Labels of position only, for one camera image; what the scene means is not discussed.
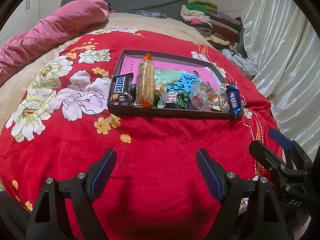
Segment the black box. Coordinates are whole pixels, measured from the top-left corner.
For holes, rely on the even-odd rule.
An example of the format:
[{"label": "black box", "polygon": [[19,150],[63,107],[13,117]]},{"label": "black box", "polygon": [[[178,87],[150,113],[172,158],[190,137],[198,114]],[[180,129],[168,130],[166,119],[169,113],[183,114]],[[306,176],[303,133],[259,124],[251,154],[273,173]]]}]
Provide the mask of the black box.
[{"label": "black box", "polygon": [[[195,67],[209,67],[215,73],[217,78],[222,84],[226,84],[226,80],[223,78],[219,70],[211,63],[198,60],[195,58],[183,57],[173,54],[167,54],[162,52],[145,51],[145,50],[127,50],[125,49],[116,65],[113,77],[119,76],[121,67],[123,64],[124,56],[139,57],[143,59],[145,54],[151,54],[154,60],[178,63],[178,64],[191,64]],[[114,83],[110,87],[109,98],[114,89]],[[241,119],[244,115],[244,111],[241,109],[240,113],[235,115],[232,113],[222,113],[216,110],[213,111],[197,111],[197,110],[183,110],[183,109],[168,109],[168,108],[151,108],[140,106],[129,106],[128,103],[110,102],[108,103],[108,110],[115,115],[136,115],[136,116],[154,116],[154,117],[178,117],[178,118],[190,118],[190,119]]]}]

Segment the beige blanket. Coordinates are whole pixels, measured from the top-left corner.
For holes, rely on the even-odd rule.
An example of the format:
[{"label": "beige blanket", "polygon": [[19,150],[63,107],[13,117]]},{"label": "beige blanket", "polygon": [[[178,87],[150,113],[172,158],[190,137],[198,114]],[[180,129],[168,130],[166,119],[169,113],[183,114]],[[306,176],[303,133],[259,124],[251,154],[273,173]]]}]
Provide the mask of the beige blanket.
[{"label": "beige blanket", "polygon": [[[131,28],[140,31],[161,33],[177,39],[203,44],[212,48],[212,46],[194,28],[171,18],[158,19],[127,13],[114,13],[110,15],[108,23],[104,25],[102,29],[116,28]],[[54,59],[54,57],[62,52],[67,46],[77,42],[79,39],[80,37],[77,37],[46,53],[35,62],[27,65],[19,73],[15,74],[0,88],[1,128],[5,125],[10,115],[17,110],[24,93],[40,69],[50,60]]]}]

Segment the metal screw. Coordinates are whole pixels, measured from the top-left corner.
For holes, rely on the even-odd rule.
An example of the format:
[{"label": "metal screw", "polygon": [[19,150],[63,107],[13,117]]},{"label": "metal screw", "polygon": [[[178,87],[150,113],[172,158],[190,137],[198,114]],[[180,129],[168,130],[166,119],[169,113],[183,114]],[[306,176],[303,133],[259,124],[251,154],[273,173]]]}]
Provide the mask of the metal screw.
[{"label": "metal screw", "polygon": [[84,172],[80,172],[80,173],[78,173],[78,175],[77,175],[77,178],[78,179],[83,179],[85,177],[85,173]]},{"label": "metal screw", "polygon": [[227,177],[233,179],[236,175],[233,172],[228,172]]},{"label": "metal screw", "polygon": [[47,178],[45,182],[46,184],[51,184],[53,182],[53,178]]},{"label": "metal screw", "polygon": [[260,178],[260,181],[261,181],[262,183],[267,183],[267,182],[268,182],[268,179],[267,179],[266,177],[261,177],[261,178]]}]

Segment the curtain fold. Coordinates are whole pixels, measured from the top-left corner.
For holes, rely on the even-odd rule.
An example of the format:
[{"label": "curtain fold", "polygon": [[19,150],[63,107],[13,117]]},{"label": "curtain fold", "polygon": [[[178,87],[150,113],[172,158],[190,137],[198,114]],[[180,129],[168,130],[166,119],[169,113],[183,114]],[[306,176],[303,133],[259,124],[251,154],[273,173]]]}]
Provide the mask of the curtain fold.
[{"label": "curtain fold", "polygon": [[244,47],[281,132],[314,159],[320,138],[320,39],[292,0],[251,0]]}]

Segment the green garment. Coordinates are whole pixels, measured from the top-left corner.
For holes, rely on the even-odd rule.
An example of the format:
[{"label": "green garment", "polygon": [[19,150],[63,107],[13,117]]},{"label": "green garment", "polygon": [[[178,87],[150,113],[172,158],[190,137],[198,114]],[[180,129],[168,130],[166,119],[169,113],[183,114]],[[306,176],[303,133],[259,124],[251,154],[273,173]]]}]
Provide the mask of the green garment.
[{"label": "green garment", "polygon": [[204,14],[207,15],[207,16],[210,15],[210,12],[208,10],[204,9],[200,5],[191,3],[191,4],[186,4],[186,7],[187,7],[188,10],[196,10],[196,11],[199,11],[199,12],[204,12]]},{"label": "green garment", "polygon": [[207,11],[218,13],[218,6],[214,2],[208,0],[188,0],[188,4],[197,4]]}]

